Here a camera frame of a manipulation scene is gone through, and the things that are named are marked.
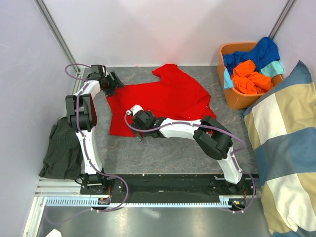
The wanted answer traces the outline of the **red t shirt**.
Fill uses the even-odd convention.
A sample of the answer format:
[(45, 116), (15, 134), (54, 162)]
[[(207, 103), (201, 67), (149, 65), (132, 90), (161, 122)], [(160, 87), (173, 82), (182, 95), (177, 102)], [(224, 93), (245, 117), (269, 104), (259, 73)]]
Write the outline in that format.
[(112, 111), (110, 135), (132, 137), (124, 115), (134, 105), (151, 110), (156, 117), (175, 120), (196, 120), (204, 116), (216, 118), (210, 108), (210, 94), (193, 77), (181, 71), (177, 65), (165, 64), (153, 75), (158, 82), (126, 85), (108, 96)]

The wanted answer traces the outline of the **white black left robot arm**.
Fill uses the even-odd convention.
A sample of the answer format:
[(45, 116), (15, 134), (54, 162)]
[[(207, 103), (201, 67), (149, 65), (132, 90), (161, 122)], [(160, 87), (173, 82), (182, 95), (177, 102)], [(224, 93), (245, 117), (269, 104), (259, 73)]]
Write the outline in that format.
[(65, 98), (67, 120), (79, 140), (84, 161), (84, 173), (80, 176), (83, 188), (92, 188), (97, 194), (108, 190), (108, 181), (101, 173), (103, 165), (99, 159), (95, 142), (97, 114), (94, 97), (99, 92), (106, 96), (114, 95), (116, 90), (124, 87), (114, 71), (108, 72), (104, 65), (79, 64), (90, 69), (86, 78), (80, 78), (83, 86), (74, 94)]

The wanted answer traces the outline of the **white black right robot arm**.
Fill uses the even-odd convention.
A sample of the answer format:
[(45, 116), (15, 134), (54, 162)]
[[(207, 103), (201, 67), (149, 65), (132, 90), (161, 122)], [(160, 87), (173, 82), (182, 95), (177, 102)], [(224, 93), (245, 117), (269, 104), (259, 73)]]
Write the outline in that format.
[(244, 177), (233, 149), (232, 135), (211, 116), (197, 120), (174, 120), (155, 117), (152, 111), (144, 111), (139, 105), (128, 110), (124, 116), (131, 116), (132, 124), (126, 124), (141, 141), (144, 137), (182, 138), (195, 141), (203, 152), (216, 160), (221, 167), (227, 191), (238, 194), (244, 188)]

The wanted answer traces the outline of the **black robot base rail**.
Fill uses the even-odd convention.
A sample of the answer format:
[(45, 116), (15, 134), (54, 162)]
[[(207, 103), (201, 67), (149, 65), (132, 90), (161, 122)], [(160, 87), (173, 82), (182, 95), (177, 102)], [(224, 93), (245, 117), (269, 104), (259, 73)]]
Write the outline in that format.
[(127, 192), (211, 192), (219, 195), (250, 195), (251, 178), (242, 175), (238, 184), (231, 184), (223, 174), (120, 174), (118, 178), (100, 174), (80, 176), (82, 195), (124, 195)]

